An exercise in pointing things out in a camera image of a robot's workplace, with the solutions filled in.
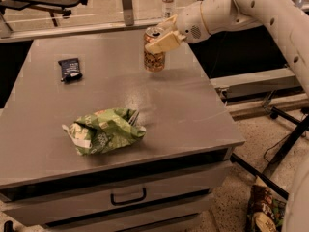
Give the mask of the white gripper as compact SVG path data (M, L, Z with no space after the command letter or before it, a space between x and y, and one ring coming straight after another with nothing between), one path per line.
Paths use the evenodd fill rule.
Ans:
M178 15L165 18L157 24L163 33L153 41L159 52L178 48L184 40L196 44L207 40L210 32L203 20L202 2L197 1L182 9Z

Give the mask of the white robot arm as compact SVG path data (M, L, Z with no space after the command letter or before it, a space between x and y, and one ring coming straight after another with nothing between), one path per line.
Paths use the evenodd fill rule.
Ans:
M263 25L309 95L309 15L293 0L203 0L162 21L163 34L146 44L152 54L196 44L222 31Z

